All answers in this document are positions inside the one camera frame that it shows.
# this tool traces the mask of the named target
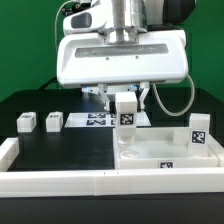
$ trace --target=black cable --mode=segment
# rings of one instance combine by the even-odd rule
[[[39,90],[45,90],[50,84],[52,83],[57,83],[58,80],[57,80],[57,77],[54,77],[50,80],[48,80],[46,83],[44,83],[42,86],[39,87]]]

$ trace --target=green backdrop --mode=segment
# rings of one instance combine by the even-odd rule
[[[37,89],[56,75],[54,19],[63,2],[1,2],[0,101],[18,90]],[[196,87],[224,102],[224,1],[197,0],[181,26],[189,36],[187,54]]]

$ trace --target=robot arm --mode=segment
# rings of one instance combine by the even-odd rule
[[[78,4],[89,3],[80,0]],[[149,82],[182,81],[188,75],[185,32],[148,32],[148,25],[181,22],[194,6],[195,0],[92,1],[90,8],[64,19],[65,37],[57,60],[59,83],[65,88],[98,86],[106,99],[107,85],[141,84],[148,91]],[[141,109],[147,91],[140,97]]]

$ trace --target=white box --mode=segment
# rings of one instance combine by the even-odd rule
[[[63,113],[52,112],[46,119],[47,132],[60,132],[63,125]]]
[[[133,145],[121,147],[113,130],[115,169],[158,169],[218,167],[219,161],[209,144],[208,157],[190,156],[188,145],[173,142],[176,130],[184,128],[137,128]],[[123,157],[125,151],[139,153],[138,158]]]
[[[5,172],[19,154],[17,138],[7,138],[0,146],[0,172]]]
[[[209,114],[191,114],[188,152],[190,156],[208,156]]]
[[[196,130],[209,131],[210,126],[210,114],[195,114],[190,116],[189,127]]]
[[[17,131],[19,133],[32,132],[36,124],[37,124],[36,113],[34,112],[23,113],[17,119]]]

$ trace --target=small white block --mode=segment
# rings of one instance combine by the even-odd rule
[[[137,113],[138,102],[134,92],[116,93],[115,105],[118,113]]]
[[[190,116],[189,127],[191,129],[207,130],[210,126],[210,114],[194,114]]]
[[[208,131],[190,129],[189,156],[208,156]]]
[[[133,142],[136,133],[137,98],[133,92],[120,92],[115,95],[116,120],[118,142],[129,145]]]
[[[36,124],[37,124],[36,113],[34,112],[23,113],[17,119],[17,131],[19,133],[32,132]]]
[[[17,138],[7,138],[0,146],[0,172],[5,172],[19,154]]]
[[[60,132],[63,125],[63,113],[52,112],[46,119],[47,132]]]

